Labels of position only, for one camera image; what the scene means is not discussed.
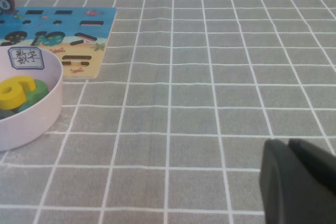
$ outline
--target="yellow wooden number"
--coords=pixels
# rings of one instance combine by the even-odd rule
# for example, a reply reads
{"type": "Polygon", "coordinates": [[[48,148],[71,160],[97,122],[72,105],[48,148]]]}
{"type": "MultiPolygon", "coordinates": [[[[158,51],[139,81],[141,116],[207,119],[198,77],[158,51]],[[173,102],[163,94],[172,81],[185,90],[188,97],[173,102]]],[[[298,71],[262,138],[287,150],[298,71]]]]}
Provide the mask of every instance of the yellow wooden number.
{"type": "Polygon", "coordinates": [[[26,101],[25,91],[36,89],[34,78],[16,76],[0,82],[0,110],[11,110],[26,101]]]}

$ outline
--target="puzzle slot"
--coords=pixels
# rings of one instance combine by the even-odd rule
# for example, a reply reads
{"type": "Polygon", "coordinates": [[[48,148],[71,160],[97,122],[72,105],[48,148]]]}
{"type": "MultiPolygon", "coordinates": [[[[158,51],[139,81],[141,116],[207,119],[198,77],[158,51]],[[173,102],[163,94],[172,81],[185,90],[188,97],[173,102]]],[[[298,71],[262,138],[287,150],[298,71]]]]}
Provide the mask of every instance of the puzzle slot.
{"type": "Polygon", "coordinates": [[[26,14],[42,14],[43,10],[28,10],[26,14]]]}
{"type": "Polygon", "coordinates": [[[69,61],[62,61],[62,65],[64,66],[84,66],[87,67],[88,65],[90,65],[89,62],[87,61],[80,61],[80,60],[69,60],[69,61]]]}
{"type": "Polygon", "coordinates": [[[76,33],[75,36],[79,37],[79,38],[83,38],[89,41],[96,41],[97,38],[94,36],[90,36],[88,34],[83,34],[83,33],[76,33]]]}
{"type": "Polygon", "coordinates": [[[72,14],[72,11],[71,10],[57,10],[57,11],[55,11],[55,14],[67,14],[67,15],[70,15],[70,14],[72,14]]]}
{"type": "Polygon", "coordinates": [[[83,59],[83,60],[91,60],[90,55],[64,55],[62,57],[62,60],[78,60],[78,59],[83,59]]]}
{"type": "Polygon", "coordinates": [[[12,46],[19,42],[22,42],[27,37],[27,33],[25,31],[14,31],[5,36],[5,40],[7,42],[2,42],[0,46],[12,46]]]}
{"type": "Polygon", "coordinates": [[[104,21],[82,20],[79,24],[81,26],[101,26],[104,21]]]}
{"type": "Polygon", "coordinates": [[[83,43],[84,43],[84,40],[80,39],[80,40],[76,40],[76,41],[70,42],[70,45],[71,46],[75,46],[75,45],[83,44],[83,43]]]}

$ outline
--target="wooden puzzle board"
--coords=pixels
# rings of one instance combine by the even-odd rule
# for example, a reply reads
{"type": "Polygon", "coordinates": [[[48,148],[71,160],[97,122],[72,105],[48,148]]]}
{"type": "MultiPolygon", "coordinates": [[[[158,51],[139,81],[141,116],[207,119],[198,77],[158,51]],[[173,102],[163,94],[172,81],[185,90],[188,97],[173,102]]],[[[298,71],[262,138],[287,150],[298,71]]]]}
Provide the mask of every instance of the wooden puzzle board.
{"type": "Polygon", "coordinates": [[[19,7],[0,15],[0,46],[37,46],[56,54],[64,79],[97,77],[115,8],[19,7]]]}

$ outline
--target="rectangular slot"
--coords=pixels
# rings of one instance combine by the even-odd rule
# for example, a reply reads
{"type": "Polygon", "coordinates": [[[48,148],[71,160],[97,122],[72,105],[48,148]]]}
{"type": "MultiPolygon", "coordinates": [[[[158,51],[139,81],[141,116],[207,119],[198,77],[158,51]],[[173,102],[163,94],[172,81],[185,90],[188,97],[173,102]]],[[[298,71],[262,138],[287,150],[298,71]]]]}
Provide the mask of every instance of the rectangular slot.
{"type": "Polygon", "coordinates": [[[101,26],[104,21],[82,20],[79,24],[82,26],[101,26]]]}
{"type": "Polygon", "coordinates": [[[64,55],[62,60],[91,60],[90,55],[64,55]]]}
{"type": "Polygon", "coordinates": [[[55,14],[67,14],[67,15],[70,15],[70,14],[72,14],[72,11],[71,10],[57,10],[57,11],[55,11],[55,14]]]}
{"type": "Polygon", "coordinates": [[[42,14],[43,10],[28,10],[26,14],[42,14]]]}
{"type": "Polygon", "coordinates": [[[83,44],[83,43],[84,43],[84,40],[80,39],[80,40],[76,40],[76,41],[70,42],[70,45],[71,46],[75,46],[75,45],[83,44]]]}

